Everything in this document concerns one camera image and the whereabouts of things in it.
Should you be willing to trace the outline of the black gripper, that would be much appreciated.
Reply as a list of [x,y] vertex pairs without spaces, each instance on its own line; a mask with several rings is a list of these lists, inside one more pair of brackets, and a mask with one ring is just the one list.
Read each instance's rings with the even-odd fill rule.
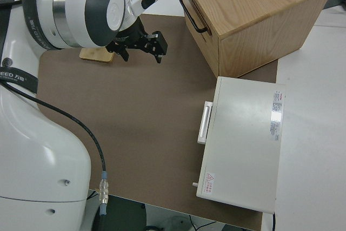
[[158,64],[167,54],[168,44],[160,31],[147,34],[141,21],[119,31],[116,37],[106,46],[108,52],[119,54],[125,62],[129,60],[127,49],[139,49],[151,53]]

